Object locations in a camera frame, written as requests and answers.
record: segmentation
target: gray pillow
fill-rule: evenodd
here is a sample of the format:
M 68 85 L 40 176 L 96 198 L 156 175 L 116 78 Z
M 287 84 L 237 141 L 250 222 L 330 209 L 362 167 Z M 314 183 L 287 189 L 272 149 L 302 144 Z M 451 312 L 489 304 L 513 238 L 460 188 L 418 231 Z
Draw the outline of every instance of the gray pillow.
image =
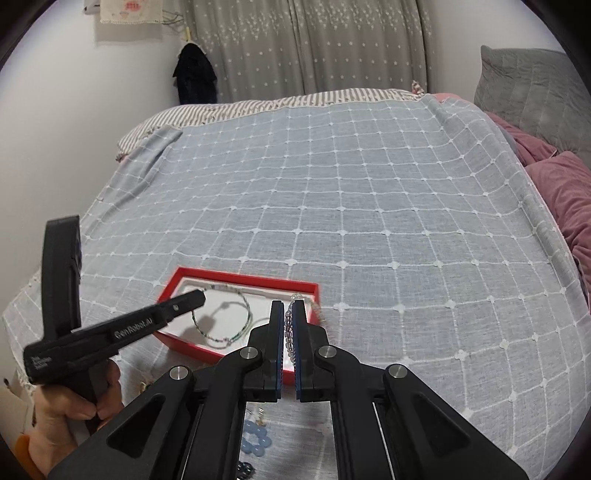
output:
M 551 50 L 482 46 L 474 103 L 591 168 L 591 96 L 572 62 Z

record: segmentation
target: bed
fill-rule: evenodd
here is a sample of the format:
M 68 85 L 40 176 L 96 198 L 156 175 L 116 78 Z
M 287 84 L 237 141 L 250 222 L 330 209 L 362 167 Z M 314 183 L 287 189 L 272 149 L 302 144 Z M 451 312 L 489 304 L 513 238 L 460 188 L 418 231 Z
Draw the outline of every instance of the bed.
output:
M 408 365 L 545 477 L 589 409 L 591 316 L 569 246 L 502 131 L 461 99 L 354 89 L 147 120 L 82 219 L 83 325 L 154 301 L 177 266 L 318 282 L 329 339 Z M 36 275 L 4 312 L 41 336 Z M 124 400 L 192 364 L 124 349 Z M 265 406 L 259 478 L 336 478 L 328 406 Z

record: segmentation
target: metal screw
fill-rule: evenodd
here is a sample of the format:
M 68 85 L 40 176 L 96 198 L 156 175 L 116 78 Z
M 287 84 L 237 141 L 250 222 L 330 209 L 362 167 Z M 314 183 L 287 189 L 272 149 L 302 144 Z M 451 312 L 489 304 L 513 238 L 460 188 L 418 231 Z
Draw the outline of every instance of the metal screw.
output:
M 246 346 L 242 350 L 240 350 L 240 356 L 244 360 L 250 360 L 251 358 L 255 358 L 258 355 L 258 350 L 253 346 Z
M 182 380 L 189 374 L 189 370 L 187 367 L 183 367 L 182 365 L 178 367 L 172 367 L 170 369 L 170 378 L 173 380 Z
M 336 355 L 336 348 L 332 345 L 324 345 L 318 349 L 318 355 L 324 358 L 333 358 Z
M 407 376 L 408 370 L 404 365 L 393 364 L 388 368 L 388 373 L 394 378 L 404 378 Z

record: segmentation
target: gray curtain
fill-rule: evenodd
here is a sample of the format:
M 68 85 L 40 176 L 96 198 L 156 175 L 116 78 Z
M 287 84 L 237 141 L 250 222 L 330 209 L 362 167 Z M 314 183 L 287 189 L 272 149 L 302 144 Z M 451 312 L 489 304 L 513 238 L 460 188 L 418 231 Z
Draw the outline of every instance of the gray curtain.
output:
M 182 0 L 220 102 L 346 88 L 433 90 L 422 0 Z

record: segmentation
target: wall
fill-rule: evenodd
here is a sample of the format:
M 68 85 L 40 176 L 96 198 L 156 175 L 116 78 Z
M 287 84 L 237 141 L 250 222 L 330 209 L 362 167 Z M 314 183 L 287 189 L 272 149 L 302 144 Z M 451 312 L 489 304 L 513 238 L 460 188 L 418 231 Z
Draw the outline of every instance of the wall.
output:
M 474 100 L 480 46 L 563 49 L 520 0 L 426 0 L 437 53 L 436 89 Z
M 82 214 L 116 168 L 116 142 L 176 105 L 179 37 L 102 25 L 57 0 L 0 71 L 0 312 L 37 269 L 45 222 Z

